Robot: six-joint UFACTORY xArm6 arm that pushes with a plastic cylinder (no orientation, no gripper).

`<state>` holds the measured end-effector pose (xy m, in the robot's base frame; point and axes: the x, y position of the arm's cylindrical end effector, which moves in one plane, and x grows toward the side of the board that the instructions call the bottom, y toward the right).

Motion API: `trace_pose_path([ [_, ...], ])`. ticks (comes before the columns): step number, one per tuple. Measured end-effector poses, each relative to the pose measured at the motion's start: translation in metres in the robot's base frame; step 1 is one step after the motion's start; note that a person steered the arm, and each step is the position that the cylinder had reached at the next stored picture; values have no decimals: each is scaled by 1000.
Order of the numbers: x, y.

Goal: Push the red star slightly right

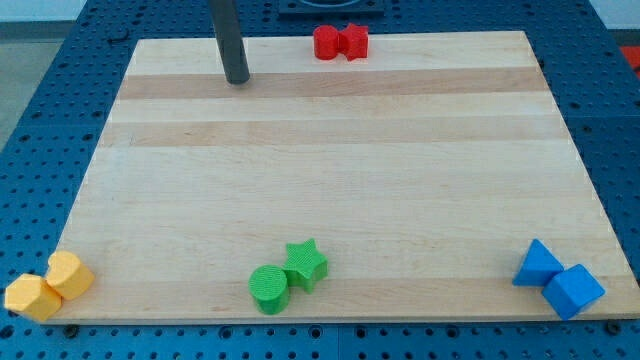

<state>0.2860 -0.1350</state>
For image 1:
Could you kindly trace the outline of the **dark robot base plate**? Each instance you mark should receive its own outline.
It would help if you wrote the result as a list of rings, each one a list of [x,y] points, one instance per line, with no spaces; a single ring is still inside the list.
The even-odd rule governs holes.
[[[383,14],[384,0],[278,0],[283,16]]]

